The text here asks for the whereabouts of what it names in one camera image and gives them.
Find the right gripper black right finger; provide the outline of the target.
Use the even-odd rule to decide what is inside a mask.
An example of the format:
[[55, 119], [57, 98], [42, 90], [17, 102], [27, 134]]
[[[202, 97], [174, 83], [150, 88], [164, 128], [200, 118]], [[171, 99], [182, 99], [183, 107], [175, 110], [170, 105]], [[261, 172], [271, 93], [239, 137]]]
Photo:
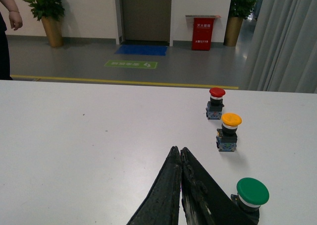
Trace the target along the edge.
[[188, 148], [180, 153], [182, 206], [188, 225], [257, 225], [260, 213], [246, 213], [231, 200]]

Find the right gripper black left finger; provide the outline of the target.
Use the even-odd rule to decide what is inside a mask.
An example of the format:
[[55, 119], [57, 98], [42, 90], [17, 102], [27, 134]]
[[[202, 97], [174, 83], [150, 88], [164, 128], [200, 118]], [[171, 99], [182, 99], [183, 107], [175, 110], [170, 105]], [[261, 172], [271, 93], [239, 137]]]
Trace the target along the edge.
[[177, 225], [182, 165], [178, 147], [171, 147], [146, 198], [129, 225]]

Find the bystander bare hand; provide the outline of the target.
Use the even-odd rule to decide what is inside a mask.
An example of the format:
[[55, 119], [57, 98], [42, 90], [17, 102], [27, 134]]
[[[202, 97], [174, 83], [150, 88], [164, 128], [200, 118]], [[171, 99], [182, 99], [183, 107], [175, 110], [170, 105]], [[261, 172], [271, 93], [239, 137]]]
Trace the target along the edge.
[[14, 31], [20, 29], [23, 26], [23, 20], [19, 11], [10, 11], [9, 20], [11, 29], [13, 29]]

